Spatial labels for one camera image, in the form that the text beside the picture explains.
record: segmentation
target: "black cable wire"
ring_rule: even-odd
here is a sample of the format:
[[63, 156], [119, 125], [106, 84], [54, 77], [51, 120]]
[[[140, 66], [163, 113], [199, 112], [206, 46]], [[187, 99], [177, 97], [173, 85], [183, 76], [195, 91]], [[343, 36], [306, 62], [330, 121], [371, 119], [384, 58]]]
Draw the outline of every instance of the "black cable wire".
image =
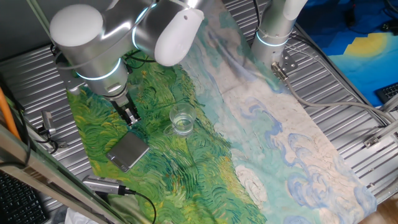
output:
[[257, 4], [257, 0], [253, 0], [254, 4], [254, 10], [256, 11], [256, 16], [257, 16], [257, 27], [260, 27], [260, 12], [259, 12], [259, 6]]
[[[25, 165], [24, 167], [28, 166], [29, 163], [29, 159], [30, 159], [30, 150], [31, 150], [31, 140], [29, 137], [29, 133], [27, 130], [27, 125], [26, 125], [26, 121], [24, 118], [24, 115], [22, 114], [22, 111], [24, 110], [22, 105], [15, 99], [14, 95], [12, 94], [12, 91], [8, 88], [8, 86], [5, 84], [4, 80], [2, 78], [0, 78], [0, 87], [4, 90], [4, 93], [6, 94], [6, 96], [15, 104], [16, 109], [18, 111], [18, 115], [19, 115], [19, 119], [21, 120], [22, 123], [22, 128], [23, 128], [23, 133], [19, 133], [22, 137], [22, 139], [24, 139], [24, 143], [27, 146], [27, 151], [26, 151], [26, 158], [25, 158]], [[15, 164], [19, 164], [18, 166], [20, 166], [20, 163], [15, 163], [15, 162], [4, 162], [0, 164], [1, 166], [14, 166]]]
[[148, 62], [148, 63], [154, 63], [154, 62], [156, 62], [155, 60], [145, 60], [145, 59], [133, 57], [133, 56], [131, 56], [131, 55], [126, 56], [126, 59], [133, 59], [133, 60], [137, 60], [137, 61], [139, 61], [139, 62]]
[[35, 141], [37, 143], [41, 143], [41, 144], [51, 142], [53, 144], [53, 146], [54, 146], [54, 149], [53, 149], [52, 152], [50, 152], [50, 154], [54, 154], [58, 150], [58, 147], [59, 147], [58, 143], [56, 141], [54, 141], [53, 139], [51, 139], [51, 135], [49, 135], [49, 134], [47, 135], [47, 140], [46, 141], [39, 141], [39, 140], [35, 140]]
[[20, 163], [20, 162], [2, 162], [2, 163], [0, 163], [0, 167], [7, 167], [7, 166], [14, 166], [18, 169], [26, 168], [25, 164]]
[[384, 0], [384, 4], [386, 4], [388, 10], [398, 13], [398, 9], [390, 2], [390, 0]]
[[376, 30], [379, 29], [379, 28], [375, 28], [375, 29], [372, 30], [371, 32], [361, 32], [361, 31], [354, 30], [354, 29], [352, 29], [351, 27], [347, 27], [347, 28], [348, 28], [350, 31], [354, 32], [354, 33], [363, 34], [363, 35], [371, 34], [371, 33], [373, 33], [374, 31], [376, 31]]
[[140, 196], [140, 197], [142, 197], [142, 198], [144, 198], [144, 199], [146, 199], [152, 205], [152, 207], [154, 208], [154, 221], [152, 222], [152, 224], [154, 224], [155, 221], [156, 221], [156, 208], [155, 208], [154, 203], [148, 197], [146, 197], [145, 195], [142, 195], [142, 194], [140, 194], [138, 192], [136, 192], [135, 194]]
[[26, 158], [25, 158], [25, 167], [28, 166], [29, 163], [29, 159], [30, 159], [30, 137], [29, 137], [29, 132], [27, 130], [27, 126], [26, 126], [26, 121], [25, 121], [25, 117], [22, 114], [22, 111], [20, 110], [20, 108], [18, 108], [18, 114], [19, 114], [19, 118], [21, 119], [21, 123], [22, 126], [24, 127], [24, 136], [25, 136], [25, 144], [27, 146], [27, 152], [26, 152]]
[[154, 203], [148, 197], [136, 192], [135, 190], [125, 190], [125, 192], [126, 192], [126, 194], [138, 195], [138, 196], [146, 199], [152, 205], [152, 207], [154, 208], [154, 221], [152, 222], [152, 224], [154, 224], [156, 221], [156, 208], [155, 208]]
[[58, 143], [56, 141], [50, 140], [54, 144], [54, 150], [50, 152], [50, 154], [54, 154], [55, 152], [58, 151]]

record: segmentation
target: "glass cup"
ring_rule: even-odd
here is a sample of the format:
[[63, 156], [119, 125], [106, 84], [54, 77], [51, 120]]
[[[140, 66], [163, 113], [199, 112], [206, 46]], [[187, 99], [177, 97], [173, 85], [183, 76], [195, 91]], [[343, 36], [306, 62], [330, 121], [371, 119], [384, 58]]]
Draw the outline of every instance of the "glass cup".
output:
[[182, 137], [189, 136], [193, 131], [193, 124], [197, 118], [197, 112], [194, 107], [188, 103], [179, 103], [170, 111], [170, 120], [172, 122], [164, 129], [166, 136], [174, 134]]

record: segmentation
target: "metal clamp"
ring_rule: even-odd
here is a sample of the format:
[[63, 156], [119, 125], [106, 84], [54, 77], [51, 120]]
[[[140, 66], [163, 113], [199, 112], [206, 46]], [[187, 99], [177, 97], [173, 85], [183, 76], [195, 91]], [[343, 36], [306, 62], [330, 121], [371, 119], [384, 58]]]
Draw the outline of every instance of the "metal clamp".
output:
[[384, 138], [392, 136], [395, 141], [398, 140], [398, 120], [394, 121], [387, 127], [383, 128], [381, 131], [377, 132], [373, 136], [371, 136], [368, 140], [363, 142], [363, 144], [370, 148], [371, 146], [381, 142]]
[[278, 63], [274, 62], [271, 65], [272, 71], [274, 71], [274, 75], [280, 78], [282, 81], [288, 79], [286, 73], [282, 70]]
[[39, 133], [48, 134], [48, 135], [55, 134], [57, 130], [55, 129], [51, 112], [42, 111], [42, 118], [43, 118], [43, 126], [39, 128]]

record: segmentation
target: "gray cable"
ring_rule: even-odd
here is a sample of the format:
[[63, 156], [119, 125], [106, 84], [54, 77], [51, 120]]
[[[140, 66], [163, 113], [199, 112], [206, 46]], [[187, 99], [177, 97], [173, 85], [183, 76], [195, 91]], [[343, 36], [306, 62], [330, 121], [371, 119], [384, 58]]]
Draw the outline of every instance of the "gray cable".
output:
[[395, 12], [398, 13], [398, 9], [390, 2], [390, 0], [384, 0], [389, 6], [390, 8]]
[[152, 10], [153, 5], [156, 4], [155, 0], [152, 0], [152, 3], [148, 6], [148, 9], [146, 10], [145, 14], [129, 29], [129, 31], [122, 37], [120, 38], [116, 43], [114, 43], [112, 46], [110, 46], [108, 49], [106, 49], [104, 52], [100, 53], [99, 55], [93, 57], [92, 59], [88, 60], [85, 63], [81, 63], [79, 65], [75, 65], [75, 66], [70, 66], [70, 67], [61, 67], [61, 66], [57, 66], [57, 69], [59, 70], [72, 70], [72, 69], [76, 69], [76, 68], [80, 68], [83, 67], [87, 64], [89, 64], [90, 62], [92, 62], [94, 59], [97, 59], [98, 57], [104, 55], [106, 52], [108, 52], [109, 50], [112, 49], [112, 47], [114, 47], [116, 44], [118, 44], [120, 41], [122, 41], [125, 37], [127, 37], [130, 34], [130, 30], [133, 30], [134, 28], [136, 28], [141, 21], [143, 21], [145, 19], [145, 17], [148, 15], [148, 13]]
[[330, 107], [330, 106], [358, 106], [367, 110], [371, 110], [378, 114], [379, 116], [382, 116], [383, 118], [386, 118], [390, 123], [393, 123], [395, 120], [391, 118], [389, 115], [387, 115], [385, 112], [374, 108], [373, 106], [366, 105], [364, 103], [357, 103], [357, 102], [335, 102], [335, 103], [310, 103], [308, 101], [305, 101], [303, 98], [299, 97], [296, 91], [293, 89], [292, 85], [289, 82], [289, 79], [285, 80], [285, 83], [287, 87], [290, 89], [292, 92], [293, 96], [298, 100], [298, 102], [307, 105], [307, 106], [313, 106], [313, 107]]

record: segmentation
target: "metal bracket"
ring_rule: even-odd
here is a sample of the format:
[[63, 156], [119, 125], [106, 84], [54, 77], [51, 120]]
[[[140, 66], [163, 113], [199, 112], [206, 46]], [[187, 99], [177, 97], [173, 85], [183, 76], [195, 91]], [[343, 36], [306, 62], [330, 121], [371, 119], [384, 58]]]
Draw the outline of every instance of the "metal bracket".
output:
[[[63, 67], [68, 66], [66, 63], [63, 62], [60, 62], [58, 64]], [[71, 70], [58, 70], [58, 73], [60, 74], [66, 89], [73, 95], [79, 95], [80, 87], [85, 84], [84, 80], [81, 78], [73, 77]]]
[[290, 56], [289, 53], [287, 53], [286, 50], [283, 51], [282, 53], [283, 59], [282, 63], [280, 63], [280, 67], [282, 68], [282, 71], [285, 73], [293, 72], [294, 70], [297, 69], [298, 65], [295, 60]]
[[387, 127], [383, 128], [381, 131], [371, 136], [369, 139], [363, 142], [363, 144], [367, 148], [370, 148], [371, 146], [381, 142], [386, 137], [392, 136], [394, 139], [396, 139], [398, 138], [397, 131], [398, 131], [398, 120], [394, 121]]
[[57, 130], [55, 129], [55, 125], [52, 119], [51, 112], [49, 111], [42, 111], [42, 118], [43, 118], [43, 129], [44, 131], [51, 135], [55, 134]]

